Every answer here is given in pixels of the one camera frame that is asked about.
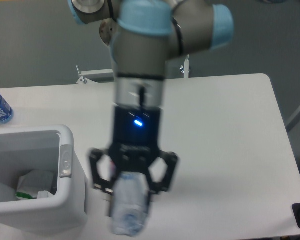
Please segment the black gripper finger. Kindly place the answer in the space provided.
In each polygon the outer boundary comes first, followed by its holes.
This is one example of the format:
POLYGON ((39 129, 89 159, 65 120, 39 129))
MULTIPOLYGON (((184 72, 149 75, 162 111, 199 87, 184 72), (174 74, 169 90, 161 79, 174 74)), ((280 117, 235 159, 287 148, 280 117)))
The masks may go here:
POLYGON ((110 180, 106 180, 101 177, 99 173, 99 167, 98 163, 102 159, 102 157, 108 155, 107 149, 97 149, 92 148, 90 150, 90 153, 88 155, 90 170, 91 170, 91 176, 92 176, 92 188, 95 190, 100 190, 104 194, 107 195, 107 201, 108 201, 108 210, 107 210, 107 217, 112 217, 113 208, 114 208, 114 183, 115 179, 113 177, 110 178, 110 180))
POLYGON ((179 157, 174 152, 159 151, 158 154, 150 161, 146 162, 144 167, 144 175, 148 185, 147 197, 146 197, 146 213, 149 214, 151 209, 151 202, 153 196, 159 195, 161 192, 169 192, 175 170, 179 163, 179 157), (157 160, 161 159, 166 165, 165 172, 159 181, 154 181, 151 174, 150 168, 156 163, 157 160))

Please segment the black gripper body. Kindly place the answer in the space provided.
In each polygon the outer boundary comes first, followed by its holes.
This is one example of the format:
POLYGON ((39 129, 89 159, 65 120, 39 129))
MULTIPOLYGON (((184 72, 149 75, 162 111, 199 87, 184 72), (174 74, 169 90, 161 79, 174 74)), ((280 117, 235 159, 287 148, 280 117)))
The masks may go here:
POLYGON ((116 172, 149 174, 159 157, 159 130, 162 109, 116 106, 113 137, 108 155, 116 172))

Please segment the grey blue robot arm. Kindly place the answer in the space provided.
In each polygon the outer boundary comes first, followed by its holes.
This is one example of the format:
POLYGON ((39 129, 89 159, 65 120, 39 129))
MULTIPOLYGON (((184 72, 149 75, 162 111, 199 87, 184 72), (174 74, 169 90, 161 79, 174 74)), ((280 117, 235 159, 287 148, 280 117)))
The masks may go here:
POLYGON ((160 150, 166 62, 227 45, 234 36, 228 7, 203 0, 70 0, 75 21, 112 20, 115 82, 112 142, 89 156, 93 184, 110 195, 113 223, 141 224, 152 197, 170 188, 178 156, 160 150))

